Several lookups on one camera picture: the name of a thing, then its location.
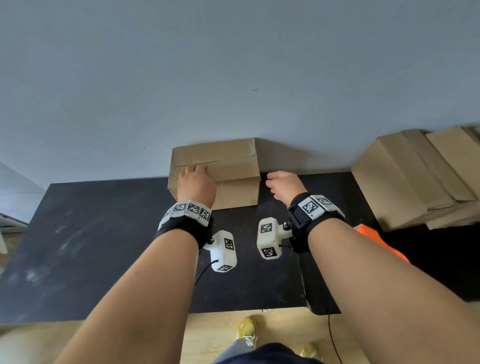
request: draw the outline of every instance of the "black cable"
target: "black cable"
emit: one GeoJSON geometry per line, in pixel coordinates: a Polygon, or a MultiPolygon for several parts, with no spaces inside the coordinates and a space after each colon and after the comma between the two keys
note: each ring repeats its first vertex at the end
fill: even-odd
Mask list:
{"type": "Polygon", "coordinates": [[[200,273],[200,275],[199,275],[198,278],[195,280],[195,283],[194,283],[193,285],[197,284],[198,280],[200,279],[200,277],[202,276],[202,274],[205,273],[205,271],[208,269],[208,267],[211,266],[213,263],[216,263],[216,262],[218,262],[218,260],[214,260],[213,262],[210,262],[210,263],[205,267],[205,269],[203,270],[203,272],[200,273]]]}
{"type": "Polygon", "coordinates": [[[328,314],[328,331],[330,332],[330,339],[332,339],[332,344],[333,344],[333,348],[335,349],[335,354],[339,359],[340,364],[343,364],[342,359],[340,359],[340,355],[338,355],[338,351],[336,351],[335,343],[333,342],[332,329],[330,328],[330,314],[328,314]]]}

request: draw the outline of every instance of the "yellow sneaker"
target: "yellow sneaker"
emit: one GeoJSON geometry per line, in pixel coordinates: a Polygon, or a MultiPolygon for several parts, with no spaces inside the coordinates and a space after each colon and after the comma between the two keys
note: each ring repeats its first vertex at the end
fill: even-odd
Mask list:
{"type": "Polygon", "coordinates": [[[314,342],[307,344],[307,346],[305,346],[301,351],[300,356],[304,358],[313,358],[322,361],[322,355],[318,350],[317,344],[315,344],[314,342]]]}
{"type": "Polygon", "coordinates": [[[257,343],[257,324],[251,317],[242,321],[237,331],[237,339],[244,339],[248,346],[255,349],[257,343]]]}

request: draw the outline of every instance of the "hand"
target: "hand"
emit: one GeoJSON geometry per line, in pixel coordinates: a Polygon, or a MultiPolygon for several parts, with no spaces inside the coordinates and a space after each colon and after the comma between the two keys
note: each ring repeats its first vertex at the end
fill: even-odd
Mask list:
{"type": "Polygon", "coordinates": [[[195,200],[212,208],[215,202],[215,182],[205,173],[205,164],[191,165],[179,174],[177,185],[178,201],[195,200]]]}
{"type": "Polygon", "coordinates": [[[294,173],[279,170],[278,172],[267,174],[267,178],[268,180],[265,184],[270,188],[270,192],[274,194],[273,197],[282,201],[286,207],[290,207],[295,196],[307,192],[300,178],[294,173]]]}

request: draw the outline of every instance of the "cardboard box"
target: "cardboard box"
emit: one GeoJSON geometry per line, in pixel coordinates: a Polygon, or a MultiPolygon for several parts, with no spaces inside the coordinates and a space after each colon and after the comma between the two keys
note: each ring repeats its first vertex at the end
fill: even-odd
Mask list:
{"type": "MultiPolygon", "coordinates": [[[[470,188],[480,197],[480,140],[475,134],[478,128],[462,126],[438,130],[426,135],[430,143],[470,188]]],[[[464,205],[448,215],[436,217],[427,222],[429,229],[448,226],[469,225],[479,221],[480,202],[464,205]]]]}
{"type": "Polygon", "coordinates": [[[423,224],[476,200],[420,130],[378,137],[351,171],[384,231],[423,224]]]}
{"type": "Polygon", "coordinates": [[[178,146],[172,150],[168,189],[177,199],[178,175],[191,164],[208,165],[216,182],[213,210],[258,204],[260,171],[255,139],[178,146]]]}

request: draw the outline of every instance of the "stack of cardboard boxes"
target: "stack of cardboard boxes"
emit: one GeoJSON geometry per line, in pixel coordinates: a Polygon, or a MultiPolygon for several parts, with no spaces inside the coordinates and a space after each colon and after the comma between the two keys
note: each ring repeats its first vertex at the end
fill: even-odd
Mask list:
{"type": "Polygon", "coordinates": [[[352,168],[384,231],[480,221],[480,129],[380,136],[352,168]]]}

